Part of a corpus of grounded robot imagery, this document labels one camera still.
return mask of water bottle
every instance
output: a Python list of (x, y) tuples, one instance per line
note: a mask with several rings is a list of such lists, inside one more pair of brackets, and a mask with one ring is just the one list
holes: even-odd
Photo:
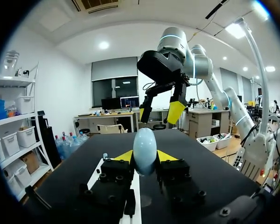
[(81, 141), (79, 141), (76, 136), (73, 136), (73, 142), (70, 147), (71, 153), (75, 152), (80, 145), (81, 145)]
[(70, 144), (73, 142), (73, 133), (72, 132), (70, 132), (70, 136), (68, 137), (68, 139), (67, 139), (69, 142), (70, 142)]
[(58, 136), (55, 135), (55, 144), (56, 144), (56, 147), (57, 147), (57, 151), (59, 153), (59, 156), (60, 156), (60, 159), (61, 160), (65, 160), (65, 157), (64, 157), (64, 151), (63, 151), (63, 143), (60, 139), (58, 139)]
[(65, 135), (65, 132), (62, 132), (62, 137), (60, 138), (61, 141), (63, 141), (63, 137), (65, 138), (65, 140), (69, 139), (69, 136)]
[(88, 138), (85, 137), (85, 136), (83, 135), (83, 132), (80, 132), (80, 137), (79, 137), (79, 139), (80, 139), (82, 142), (85, 142)]
[(70, 142), (67, 141), (64, 136), (62, 136), (62, 141), (64, 157), (67, 159), (70, 156)]

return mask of black table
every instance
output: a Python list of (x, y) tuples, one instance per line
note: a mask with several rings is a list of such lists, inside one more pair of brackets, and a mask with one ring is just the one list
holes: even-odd
[[(133, 148), (135, 134), (93, 136), (62, 163), (36, 192), (52, 206), (71, 203), (77, 197), (79, 184), (88, 182), (103, 153), (115, 158), (127, 152)], [(187, 214), (189, 221), (222, 208), (240, 195), (250, 196), (258, 188), (256, 183), (180, 131), (167, 129), (154, 131), (154, 134), (157, 148), (175, 158), (184, 158), (190, 165), (193, 181), (207, 192), (205, 204)], [(140, 177), (140, 194), (149, 199), (146, 204), (151, 201), (141, 209), (142, 223), (174, 223), (155, 173)], [(34, 214), (40, 214), (32, 201), (28, 200), (25, 207)]]

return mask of ceiling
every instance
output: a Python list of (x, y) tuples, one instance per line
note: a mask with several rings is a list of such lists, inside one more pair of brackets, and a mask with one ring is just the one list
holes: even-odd
[[(25, 20), (31, 30), (53, 42), (58, 49), (82, 64), (117, 57), (140, 56), (156, 49), (165, 28), (182, 28), (187, 38), (211, 20), (206, 15), (218, 0), (121, 0), (118, 8), (92, 14), (75, 11), (71, 0), (43, 0)], [(189, 46), (201, 44), (214, 65), (251, 78), (257, 74), (253, 53), (245, 38), (236, 39), (224, 28), (243, 16), (252, 30), (265, 66), (274, 66), (269, 79), (280, 78), (280, 39), (273, 24), (263, 21), (249, 0), (229, 0), (213, 22), (197, 34)], [(110, 47), (98, 49), (108, 41)]]

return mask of egg-shaped object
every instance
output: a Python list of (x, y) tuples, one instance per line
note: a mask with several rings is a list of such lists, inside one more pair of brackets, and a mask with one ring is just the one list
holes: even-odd
[(157, 143), (151, 129), (141, 128), (137, 132), (134, 139), (133, 156), (136, 162), (136, 171), (140, 175), (150, 175), (154, 172)]

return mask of yellow triangle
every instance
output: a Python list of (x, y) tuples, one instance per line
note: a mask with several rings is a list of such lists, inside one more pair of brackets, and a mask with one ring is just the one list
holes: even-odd
[(173, 156), (168, 155), (168, 154), (166, 154), (166, 153), (164, 153), (160, 150), (157, 150), (157, 151), (158, 151), (160, 162), (163, 162), (163, 161), (166, 161), (166, 160), (171, 160), (171, 161), (178, 160), (177, 158), (174, 158)]
[(130, 150), (130, 151), (123, 153), (122, 155), (114, 158), (113, 160), (124, 160), (124, 161), (128, 161), (130, 163), (132, 154), (133, 154), (133, 151)]

